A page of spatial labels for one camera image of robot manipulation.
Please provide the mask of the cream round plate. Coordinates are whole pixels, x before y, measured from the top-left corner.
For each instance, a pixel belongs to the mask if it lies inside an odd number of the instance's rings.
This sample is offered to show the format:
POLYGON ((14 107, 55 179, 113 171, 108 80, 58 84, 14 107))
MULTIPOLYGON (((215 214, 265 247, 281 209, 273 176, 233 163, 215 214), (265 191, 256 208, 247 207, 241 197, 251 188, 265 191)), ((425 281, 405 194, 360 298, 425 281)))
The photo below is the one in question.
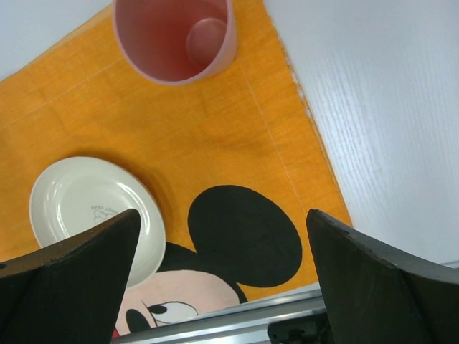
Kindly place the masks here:
POLYGON ((29 220, 41 247, 101 224, 127 209, 141 218, 128 287, 158 271, 166 251, 166 229, 151 192, 131 173, 99 158, 76 156, 47 167, 34 182, 29 220))

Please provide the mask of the pink plastic cup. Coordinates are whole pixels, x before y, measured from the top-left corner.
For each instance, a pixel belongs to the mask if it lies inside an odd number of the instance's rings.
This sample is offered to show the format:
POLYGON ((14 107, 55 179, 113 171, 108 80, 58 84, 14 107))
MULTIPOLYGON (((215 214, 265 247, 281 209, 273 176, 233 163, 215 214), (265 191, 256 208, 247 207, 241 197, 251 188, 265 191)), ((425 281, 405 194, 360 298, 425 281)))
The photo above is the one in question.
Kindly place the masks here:
POLYGON ((114 1, 113 28, 130 65, 163 85, 216 75, 237 54, 231 1, 114 1))

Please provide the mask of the orange cartoon placemat cloth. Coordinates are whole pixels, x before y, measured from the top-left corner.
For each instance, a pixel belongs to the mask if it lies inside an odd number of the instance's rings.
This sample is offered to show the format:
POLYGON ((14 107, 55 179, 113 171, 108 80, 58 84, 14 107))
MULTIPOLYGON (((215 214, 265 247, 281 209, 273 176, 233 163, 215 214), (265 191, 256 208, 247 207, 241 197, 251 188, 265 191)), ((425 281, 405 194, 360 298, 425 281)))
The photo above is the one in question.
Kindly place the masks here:
POLYGON ((127 291, 117 335, 314 283, 306 217, 350 217, 261 1, 236 1, 237 58, 183 86, 140 76, 103 17, 1 82, 1 259, 33 252, 29 195, 71 156, 152 194, 161 269, 127 291))

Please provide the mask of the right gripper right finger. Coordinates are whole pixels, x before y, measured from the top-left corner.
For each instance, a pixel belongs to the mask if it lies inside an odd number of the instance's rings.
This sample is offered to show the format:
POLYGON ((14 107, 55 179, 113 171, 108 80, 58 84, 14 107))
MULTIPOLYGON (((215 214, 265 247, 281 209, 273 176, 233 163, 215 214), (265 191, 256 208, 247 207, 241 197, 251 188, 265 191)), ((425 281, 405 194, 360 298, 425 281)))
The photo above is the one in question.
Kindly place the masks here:
POLYGON ((457 343, 458 270, 392 247, 318 209, 308 240, 336 343, 457 343))

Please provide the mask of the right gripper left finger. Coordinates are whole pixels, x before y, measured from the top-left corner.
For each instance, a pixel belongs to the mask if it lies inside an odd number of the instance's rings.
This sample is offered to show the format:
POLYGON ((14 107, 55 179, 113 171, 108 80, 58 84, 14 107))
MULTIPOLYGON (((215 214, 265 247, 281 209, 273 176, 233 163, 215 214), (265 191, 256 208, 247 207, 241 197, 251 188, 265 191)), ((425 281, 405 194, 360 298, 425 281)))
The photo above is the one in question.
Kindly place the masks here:
POLYGON ((2 343, 109 343, 141 229, 126 210, 1 263, 2 343))

